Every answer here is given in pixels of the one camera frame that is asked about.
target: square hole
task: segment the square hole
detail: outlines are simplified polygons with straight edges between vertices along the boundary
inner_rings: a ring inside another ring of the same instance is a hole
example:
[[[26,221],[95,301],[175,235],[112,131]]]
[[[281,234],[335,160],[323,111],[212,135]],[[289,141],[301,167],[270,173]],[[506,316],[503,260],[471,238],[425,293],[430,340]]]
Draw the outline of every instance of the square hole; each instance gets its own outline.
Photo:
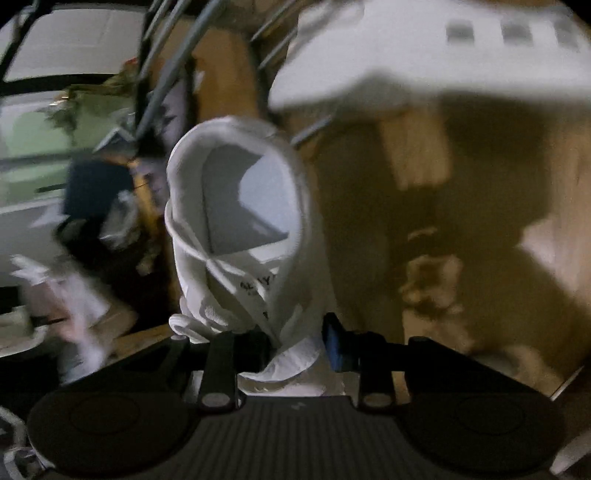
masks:
[[[556,32],[556,40],[561,47],[579,49],[577,30],[571,21],[557,20],[554,22],[554,31]]]
[[[474,45],[474,27],[469,22],[454,22],[447,26],[447,43]]]
[[[530,26],[523,23],[508,22],[501,25],[503,40],[509,45],[533,45],[534,37]]]

